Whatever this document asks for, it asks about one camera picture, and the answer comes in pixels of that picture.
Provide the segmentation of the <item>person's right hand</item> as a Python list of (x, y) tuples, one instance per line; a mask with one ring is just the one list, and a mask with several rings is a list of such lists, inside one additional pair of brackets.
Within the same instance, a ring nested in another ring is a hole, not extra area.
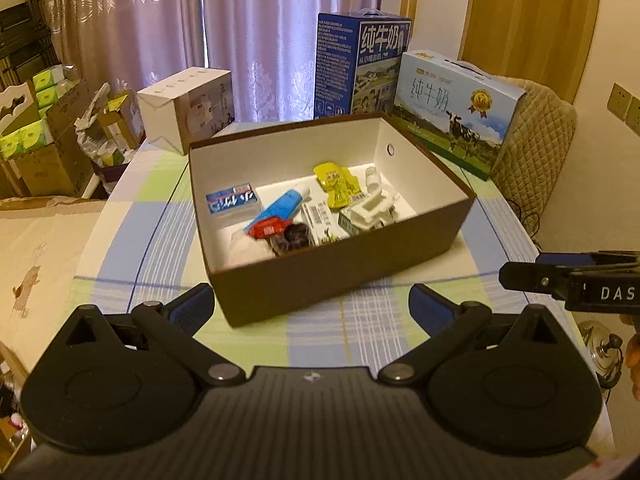
[(625, 363), (630, 370), (630, 379), (632, 382), (632, 394), (634, 398), (640, 400), (640, 332), (638, 315), (631, 316), (629, 314), (621, 314), (620, 320), (625, 324), (632, 326), (636, 331), (627, 344), (625, 353)]

